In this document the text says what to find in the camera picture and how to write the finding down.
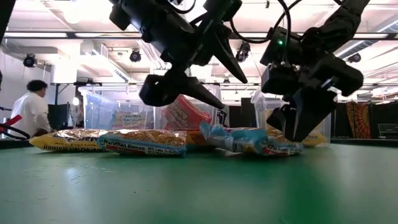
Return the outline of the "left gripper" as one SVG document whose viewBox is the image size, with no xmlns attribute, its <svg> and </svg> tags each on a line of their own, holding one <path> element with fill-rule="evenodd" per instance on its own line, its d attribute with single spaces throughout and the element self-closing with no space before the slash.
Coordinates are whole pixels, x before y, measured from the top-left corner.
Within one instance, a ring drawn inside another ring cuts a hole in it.
<svg viewBox="0 0 398 224">
<path fill-rule="evenodd" d="M 145 105 L 161 107 L 187 95 L 215 108 L 224 104 L 197 77 L 188 77 L 191 65 L 205 66 L 215 56 L 242 83 L 248 80 L 229 44 L 231 30 L 221 19 L 204 19 L 199 26 L 181 17 L 152 17 L 141 21 L 144 42 L 160 52 L 163 61 L 172 66 L 164 75 L 146 76 L 139 97 Z"/>
</svg>

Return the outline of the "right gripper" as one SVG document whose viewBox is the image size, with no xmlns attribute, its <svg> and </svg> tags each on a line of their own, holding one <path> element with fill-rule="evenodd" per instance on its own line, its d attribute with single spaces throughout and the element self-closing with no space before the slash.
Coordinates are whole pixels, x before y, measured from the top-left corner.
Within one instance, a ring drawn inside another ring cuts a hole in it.
<svg viewBox="0 0 398 224">
<path fill-rule="evenodd" d="M 273 62 L 261 91 L 293 95 L 289 104 L 273 109 L 267 124 L 292 142 L 302 142 L 335 108 L 335 87 L 349 96 L 363 85 L 363 74 L 340 58 L 326 56 L 312 65 Z"/>
</svg>

